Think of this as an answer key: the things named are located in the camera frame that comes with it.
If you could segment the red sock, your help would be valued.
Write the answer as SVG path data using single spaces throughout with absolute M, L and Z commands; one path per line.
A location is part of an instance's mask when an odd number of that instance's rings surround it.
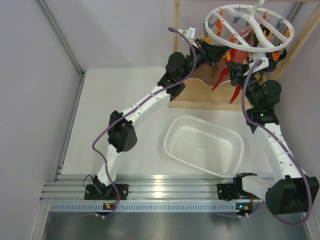
M 232 104 L 232 103 L 237 99 L 237 97 L 239 96 L 239 94 L 240 94 L 241 91 L 242 91 L 242 87 L 241 87 L 240 85 L 237 85 L 237 86 L 235 87 L 235 90 L 234 90 L 234 92 L 233 92 L 233 95 L 232 95 L 232 97 L 231 97 L 231 99 L 230 99 L 230 101 L 229 101 L 230 104 Z
M 227 63 L 231 62 L 234 59 L 235 54 L 236 54 L 236 49 L 232 48 L 225 54 L 224 58 L 221 60 L 221 62 L 223 63 L 222 65 L 223 68 L 222 68 L 222 71 L 220 72 L 217 82 L 211 89 L 212 91 L 215 90 L 222 83 L 222 80 L 224 79 L 224 77 L 229 74 Z

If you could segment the black striped sock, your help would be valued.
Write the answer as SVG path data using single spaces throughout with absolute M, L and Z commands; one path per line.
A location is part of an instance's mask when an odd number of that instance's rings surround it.
M 286 58 L 286 56 L 287 56 L 287 49 L 283 48 L 281 50 L 281 53 L 280 53 L 277 61 L 280 62 L 280 61 L 284 60 Z
M 268 67 L 264 68 L 262 71 L 266 73 L 273 72 L 276 69 L 278 62 L 273 59 L 270 52 L 265 53 L 265 56 L 268 59 Z

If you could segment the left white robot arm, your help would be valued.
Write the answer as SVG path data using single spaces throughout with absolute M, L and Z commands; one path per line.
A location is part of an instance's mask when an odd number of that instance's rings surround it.
M 230 50 L 224 45 L 211 45 L 197 39 L 190 46 L 190 54 L 174 52 L 168 57 L 165 74 L 156 86 L 145 97 L 128 109 L 113 111 L 109 117 L 109 125 L 100 136 L 108 135 L 107 153 L 101 153 L 93 144 L 92 149 L 103 158 L 99 172 L 91 178 L 92 183 L 85 187 L 85 200 L 122 199 L 120 189 L 124 185 L 116 185 L 116 176 L 121 163 L 120 156 L 130 151 L 138 142 L 136 129 L 154 111 L 173 101 L 184 90 L 184 81 L 193 72 L 206 64 L 213 66 Z

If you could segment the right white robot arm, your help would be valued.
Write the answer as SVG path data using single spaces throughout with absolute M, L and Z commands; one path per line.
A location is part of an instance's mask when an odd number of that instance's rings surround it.
M 305 213 L 309 217 L 320 188 L 316 177 L 309 177 L 296 162 L 274 111 L 280 101 L 281 85 L 275 80 L 260 83 L 254 72 L 261 60 L 251 65 L 226 64 L 231 84 L 242 91 L 241 107 L 251 132 L 261 144 L 274 175 L 274 183 L 255 173 L 239 173 L 233 178 L 233 192 L 238 198 L 252 194 L 263 200 L 274 216 Z

